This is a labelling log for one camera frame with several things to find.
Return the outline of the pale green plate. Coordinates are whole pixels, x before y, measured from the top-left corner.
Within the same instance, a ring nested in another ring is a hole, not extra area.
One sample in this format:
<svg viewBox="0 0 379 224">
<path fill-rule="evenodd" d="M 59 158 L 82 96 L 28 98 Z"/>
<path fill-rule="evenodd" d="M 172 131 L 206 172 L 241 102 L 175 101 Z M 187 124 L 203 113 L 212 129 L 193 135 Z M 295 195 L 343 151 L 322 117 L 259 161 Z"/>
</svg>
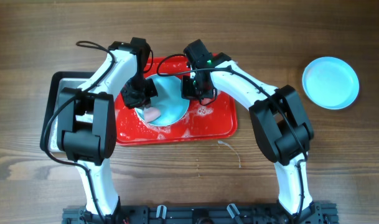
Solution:
<svg viewBox="0 0 379 224">
<path fill-rule="evenodd" d="M 349 107 L 355 102 L 359 94 L 359 89 L 346 92 L 332 92 L 327 97 L 324 108 L 328 110 L 341 110 Z"/>
</svg>

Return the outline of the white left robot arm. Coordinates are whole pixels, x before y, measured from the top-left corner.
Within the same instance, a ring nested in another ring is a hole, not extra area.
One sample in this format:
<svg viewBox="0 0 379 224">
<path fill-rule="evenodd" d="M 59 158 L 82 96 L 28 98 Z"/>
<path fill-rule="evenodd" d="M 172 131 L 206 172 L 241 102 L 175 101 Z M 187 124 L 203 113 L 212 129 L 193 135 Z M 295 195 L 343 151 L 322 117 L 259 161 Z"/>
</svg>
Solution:
<svg viewBox="0 0 379 224">
<path fill-rule="evenodd" d="M 122 95 L 129 109 L 148 108 L 157 96 L 152 81 L 144 74 L 153 52 L 148 44 L 114 42 L 108 48 L 79 41 L 81 47 L 106 52 L 99 69 L 76 88 L 65 87 L 58 109 L 50 117 L 42 138 L 49 153 L 50 130 L 57 124 L 56 141 L 68 166 L 80 172 L 87 204 L 80 219 L 89 223 L 121 223 L 120 200 L 110 171 L 110 157 L 116 145 L 115 101 Z"/>
</svg>

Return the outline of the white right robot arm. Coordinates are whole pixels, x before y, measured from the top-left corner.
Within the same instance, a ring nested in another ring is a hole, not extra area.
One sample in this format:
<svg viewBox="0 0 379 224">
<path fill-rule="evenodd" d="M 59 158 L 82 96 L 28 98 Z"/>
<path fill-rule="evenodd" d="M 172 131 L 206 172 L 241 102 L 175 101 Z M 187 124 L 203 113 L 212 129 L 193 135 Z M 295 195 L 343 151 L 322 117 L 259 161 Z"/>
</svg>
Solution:
<svg viewBox="0 0 379 224">
<path fill-rule="evenodd" d="M 276 170 L 278 201 L 290 216 L 299 220 L 302 211 L 312 203 L 306 163 L 314 131 L 297 91 L 290 85 L 278 88 L 265 84 L 233 60 L 218 65 L 211 60 L 201 66 L 191 61 L 187 64 L 196 77 L 201 72 L 209 73 L 217 90 L 249 111 L 256 143 Z"/>
</svg>

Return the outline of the pink sponge green scourer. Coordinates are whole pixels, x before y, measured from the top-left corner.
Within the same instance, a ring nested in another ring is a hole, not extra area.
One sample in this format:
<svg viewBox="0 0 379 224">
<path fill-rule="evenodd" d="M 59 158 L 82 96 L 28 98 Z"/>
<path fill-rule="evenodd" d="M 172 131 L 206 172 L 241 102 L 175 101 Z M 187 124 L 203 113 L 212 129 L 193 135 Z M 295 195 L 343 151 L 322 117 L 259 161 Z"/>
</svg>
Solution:
<svg viewBox="0 0 379 224">
<path fill-rule="evenodd" d="M 161 116 L 161 111 L 155 107 L 148 107 L 143 110 L 144 121 L 150 123 Z"/>
</svg>

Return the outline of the light blue plate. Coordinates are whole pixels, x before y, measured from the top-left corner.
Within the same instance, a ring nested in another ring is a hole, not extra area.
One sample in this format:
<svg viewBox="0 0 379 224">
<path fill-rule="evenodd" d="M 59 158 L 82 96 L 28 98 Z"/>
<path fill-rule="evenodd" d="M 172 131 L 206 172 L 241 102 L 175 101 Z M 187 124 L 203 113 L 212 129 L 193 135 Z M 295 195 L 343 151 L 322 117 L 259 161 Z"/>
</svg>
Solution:
<svg viewBox="0 0 379 224">
<path fill-rule="evenodd" d="M 307 97 L 321 108 L 324 108 L 332 92 L 360 91 L 355 70 L 335 57 L 320 57 L 307 65 L 302 74 L 302 87 Z"/>
<path fill-rule="evenodd" d="M 151 107 L 158 109 L 161 115 L 153 121 L 144 120 L 144 110 L 135 108 L 137 116 L 147 124 L 153 126 L 170 126 L 178 122 L 186 114 L 190 101 L 181 97 L 181 80 L 177 77 L 160 77 L 151 75 L 157 90 L 157 96 L 151 98 Z"/>
</svg>

